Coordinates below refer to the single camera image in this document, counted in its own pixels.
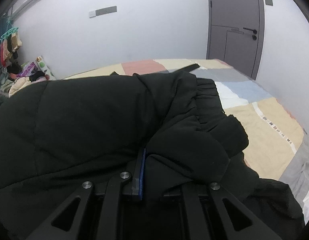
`door frame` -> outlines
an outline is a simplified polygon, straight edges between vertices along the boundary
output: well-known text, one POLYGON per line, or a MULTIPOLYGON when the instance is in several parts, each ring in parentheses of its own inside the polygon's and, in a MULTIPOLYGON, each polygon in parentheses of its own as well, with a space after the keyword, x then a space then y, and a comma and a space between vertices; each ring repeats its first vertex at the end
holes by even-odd
MULTIPOLYGON (((264 41, 264 2, 263 0, 258 0, 259 3, 259 35, 258 35, 258 45, 256 49, 256 58, 252 69, 251 78, 256 80, 258 74, 259 65, 261 61, 263 41, 264 41)), ((208 1, 208 44, 207 44, 207 55, 206 59, 209 59, 210 46, 211 46, 211 4, 212 1, 208 1)))

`blue strip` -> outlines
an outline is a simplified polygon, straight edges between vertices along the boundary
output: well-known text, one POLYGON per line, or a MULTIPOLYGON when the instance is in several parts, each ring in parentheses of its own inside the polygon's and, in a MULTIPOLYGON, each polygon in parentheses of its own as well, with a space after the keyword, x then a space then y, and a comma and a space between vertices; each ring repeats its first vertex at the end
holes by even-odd
POLYGON ((146 150, 144 149, 143 155, 142 155, 140 176, 139 176, 139 198, 140 198, 140 200, 142 200, 142 197, 143 197, 143 175, 144 175, 145 153, 146 153, 146 150))

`pink patch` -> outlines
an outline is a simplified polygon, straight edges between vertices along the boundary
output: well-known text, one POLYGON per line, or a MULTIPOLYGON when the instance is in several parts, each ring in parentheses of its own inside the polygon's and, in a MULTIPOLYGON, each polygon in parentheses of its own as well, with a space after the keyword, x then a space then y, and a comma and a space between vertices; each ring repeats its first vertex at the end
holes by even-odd
POLYGON ((142 60, 142 61, 135 61, 135 62, 128 62, 122 63, 124 72, 127 76, 132 76, 133 73, 148 74, 158 71, 166 70, 166 68, 155 62, 154 60, 142 60))

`beige patch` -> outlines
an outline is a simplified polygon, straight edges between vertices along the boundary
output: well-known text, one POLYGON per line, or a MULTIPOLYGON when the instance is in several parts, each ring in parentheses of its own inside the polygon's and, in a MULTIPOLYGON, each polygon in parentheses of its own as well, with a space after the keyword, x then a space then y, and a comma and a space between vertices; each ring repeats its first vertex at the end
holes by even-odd
POLYGON ((191 61, 198 63, 201 67, 206 69, 232 68, 230 65, 219 59, 192 59, 191 61))
POLYGON ((188 59, 155 59, 154 61, 163 65, 167 70, 180 69, 194 64, 194 61, 188 59))
POLYGON ((233 114, 248 134, 249 146, 243 152, 251 168, 261 178, 279 179, 294 156, 289 143, 257 115, 252 104, 229 108, 225 113, 233 114))
POLYGON ((295 145, 296 150, 303 140, 303 129, 298 122, 291 118, 282 105, 275 98, 268 98, 258 102, 258 107, 266 118, 271 120, 295 145))
POLYGON ((106 66, 97 68, 94 70, 86 71, 80 74, 75 74, 70 77, 66 77, 65 79, 75 79, 75 78, 83 78, 83 77, 98 77, 98 76, 109 76, 113 71, 117 72, 119 75, 125 75, 124 70, 121 64, 106 66))

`door handle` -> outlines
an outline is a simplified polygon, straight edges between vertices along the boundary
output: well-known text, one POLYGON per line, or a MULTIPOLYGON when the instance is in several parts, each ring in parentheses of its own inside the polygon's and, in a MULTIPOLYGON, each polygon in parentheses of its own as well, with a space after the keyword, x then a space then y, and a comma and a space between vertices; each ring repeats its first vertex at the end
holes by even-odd
POLYGON ((246 28, 246 27, 243 27, 245 30, 248 30, 248 31, 252 31, 253 34, 257 34, 258 31, 256 29, 250 29, 250 28, 246 28))

